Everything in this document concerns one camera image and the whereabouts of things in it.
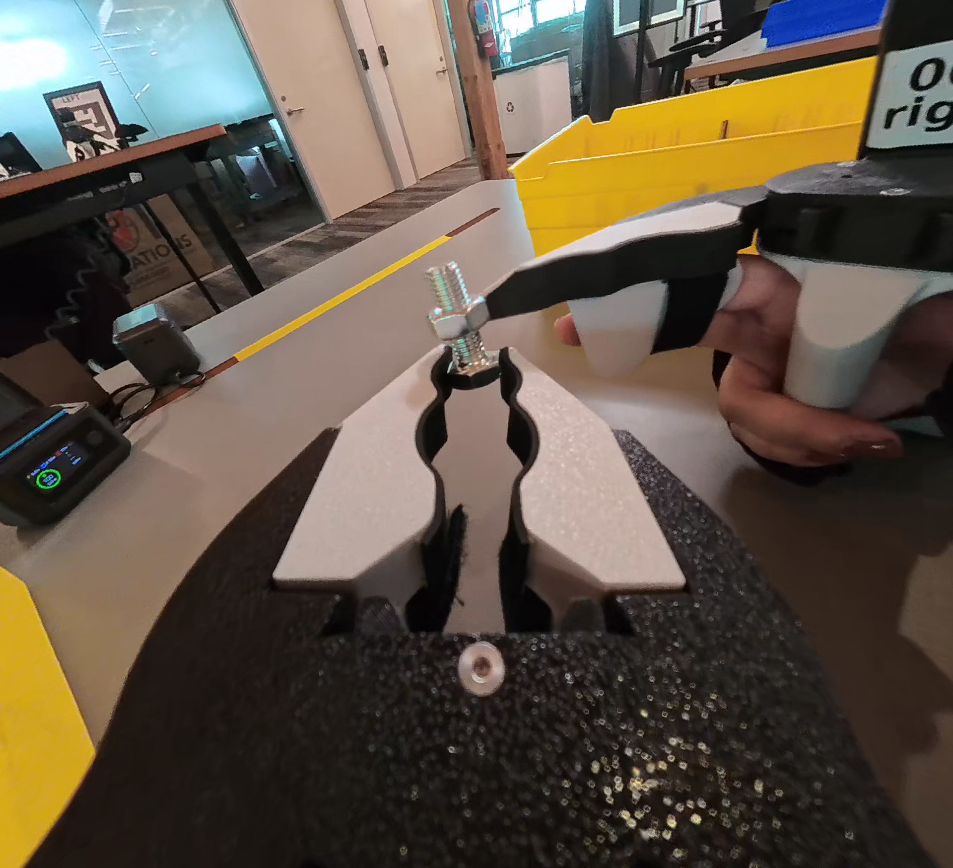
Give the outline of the black portable power station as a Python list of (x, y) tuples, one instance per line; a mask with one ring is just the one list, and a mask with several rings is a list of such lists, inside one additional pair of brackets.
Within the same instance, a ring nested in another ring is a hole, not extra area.
[(1, 522), (62, 520), (130, 456), (128, 437), (88, 402), (46, 406), (1, 377)]

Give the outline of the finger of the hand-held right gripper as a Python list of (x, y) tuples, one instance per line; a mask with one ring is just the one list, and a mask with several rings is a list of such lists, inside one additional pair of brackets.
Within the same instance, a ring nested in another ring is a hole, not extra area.
[(633, 286), (729, 272), (746, 245), (746, 207), (712, 200), (605, 227), (516, 267), (485, 295), (490, 320)]

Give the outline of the silver threaded bolt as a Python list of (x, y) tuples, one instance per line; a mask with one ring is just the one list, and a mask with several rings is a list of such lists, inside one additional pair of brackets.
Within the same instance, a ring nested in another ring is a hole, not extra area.
[[(434, 294), (434, 308), (459, 308), (479, 296), (471, 296), (459, 265), (455, 262), (429, 268), (426, 278)], [(498, 352), (487, 350), (480, 332), (450, 345), (443, 344), (452, 356), (446, 372), (452, 387), (474, 389), (490, 385), (498, 379)]]

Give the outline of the brown cardboard sheet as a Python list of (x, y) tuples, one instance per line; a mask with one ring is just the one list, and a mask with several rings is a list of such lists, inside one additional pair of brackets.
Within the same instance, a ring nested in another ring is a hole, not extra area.
[(2, 358), (1, 372), (46, 406), (87, 402), (103, 409), (111, 402), (89, 369), (56, 340)]

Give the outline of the red fire extinguisher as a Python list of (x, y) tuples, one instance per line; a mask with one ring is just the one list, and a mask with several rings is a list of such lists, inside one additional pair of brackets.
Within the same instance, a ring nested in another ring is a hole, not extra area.
[(487, 61), (498, 57), (492, 12), (487, 0), (469, 0), (468, 14), (479, 56)]

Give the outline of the black hanging jacket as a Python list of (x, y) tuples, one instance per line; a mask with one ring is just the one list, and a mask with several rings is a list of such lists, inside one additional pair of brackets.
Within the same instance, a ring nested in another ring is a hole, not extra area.
[(613, 0), (586, 0), (582, 27), (582, 113), (593, 123), (611, 119), (617, 109), (656, 99), (660, 72), (651, 40), (644, 50), (641, 88), (636, 86), (637, 33), (613, 34)]

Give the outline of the printed cardboard box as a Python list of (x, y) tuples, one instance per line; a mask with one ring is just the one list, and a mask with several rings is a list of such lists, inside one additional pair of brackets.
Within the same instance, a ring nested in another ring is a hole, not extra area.
[(148, 208), (161, 220), (198, 276), (203, 277), (214, 269), (208, 250), (169, 195), (153, 198), (136, 207), (109, 212), (105, 219), (112, 231), (113, 243), (131, 266), (125, 281), (129, 287), (128, 300), (134, 308), (193, 281), (150, 218)]

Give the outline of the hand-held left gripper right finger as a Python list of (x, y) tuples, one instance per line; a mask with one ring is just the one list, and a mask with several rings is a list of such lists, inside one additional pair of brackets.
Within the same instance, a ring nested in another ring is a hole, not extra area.
[(609, 425), (517, 350), (499, 352), (506, 443), (520, 469), (498, 554), (507, 632), (554, 632), (579, 601), (604, 611), (687, 581)]

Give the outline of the black and white marker sign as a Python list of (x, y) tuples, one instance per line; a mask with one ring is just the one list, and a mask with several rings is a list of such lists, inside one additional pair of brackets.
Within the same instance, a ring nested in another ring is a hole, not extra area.
[(43, 94), (72, 162), (119, 152), (118, 120), (100, 80)]

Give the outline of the wooden post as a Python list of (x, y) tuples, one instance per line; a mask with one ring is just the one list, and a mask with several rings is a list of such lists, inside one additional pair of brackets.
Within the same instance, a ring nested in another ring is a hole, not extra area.
[(446, 0), (476, 155), (484, 180), (506, 180), (509, 168), (489, 60), (475, 28), (476, 0)]

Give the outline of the yellow tape strip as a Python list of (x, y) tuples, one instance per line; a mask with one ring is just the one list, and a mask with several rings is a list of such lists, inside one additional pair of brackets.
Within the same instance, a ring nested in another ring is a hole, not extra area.
[(307, 326), (308, 324), (314, 322), (316, 319), (320, 318), (321, 316), (338, 308), (340, 305), (346, 302), (349, 302), (351, 299), (360, 295), (364, 291), (371, 289), (374, 286), (382, 283), (387, 278), (396, 274), (403, 268), (407, 266), (411, 266), (411, 264), (413, 264), (414, 262), (424, 258), (431, 252), (435, 251), (436, 248), (448, 242), (451, 242), (454, 237), (455, 236), (452, 234), (445, 234), (433, 240), (432, 242), (426, 243), (425, 245), (409, 253), (408, 255), (376, 271), (371, 276), (364, 278), (363, 280), (359, 281), (357, 284), (339, 292), (338, 295), (334, 296), (333, 298), (328, 299), (325, 302), (321, 302), (320, 304), (316, 305), (314, 308), (307, 311), (306, 313), (303, 313), (302, 315), (294, 318), (291, 322), (283, 326), (280, 326), (279, 328), (273, 330), (272, 332), (268, 333), (262, 338), (259, 338), (258, 340), (252, 342), (250, 345), (246, 346), (244, 349), (238, 350), (237, 352), (233, 354), (232, 356), (233, 360), (236, 362), (242, 362), (251, 358), (257, 353), (265, 349), (268, 349), (270, 346), (278, 343), (282, 339), (291, 335), (296, 330), (302, 328), (303, 326)]

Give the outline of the silver hex nut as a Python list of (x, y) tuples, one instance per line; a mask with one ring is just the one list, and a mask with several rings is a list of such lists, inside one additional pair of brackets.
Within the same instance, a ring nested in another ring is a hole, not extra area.
[(428, 320), (435, 337), (450, 345), (477, 335), (490, 320), (490, 313), (485, 298), (480, 295), (461, 307), (450, 310), (434, 308), (429, 312)]

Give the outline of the grey power adapter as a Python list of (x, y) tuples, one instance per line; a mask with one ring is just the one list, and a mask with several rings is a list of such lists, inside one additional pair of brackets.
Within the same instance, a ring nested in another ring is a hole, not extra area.
[(181, 385), (203, 372), (195, 346), (160, 302), (119, 316), (112, 338), (113, 346), (149, 385)]

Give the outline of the person's right hand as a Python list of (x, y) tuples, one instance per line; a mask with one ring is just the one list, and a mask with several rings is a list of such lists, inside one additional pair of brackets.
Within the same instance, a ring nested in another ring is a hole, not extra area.
[(801, 287), (764, 258), (742, 255), (740, 267), (738, 290), (698, 342), (730, 355), (719, 408), (735, 439), (757, 457), (799, 469), (902, 457), (899, 436), (884, 425), (784, 393)]

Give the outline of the white door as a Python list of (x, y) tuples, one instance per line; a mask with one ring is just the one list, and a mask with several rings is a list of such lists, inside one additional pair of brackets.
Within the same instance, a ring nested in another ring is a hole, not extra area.
[(434, 0), (365, 0), (416, 176), (466, 158)]
[(229, 0), (328, 219), (395, 190), (335, 0)]

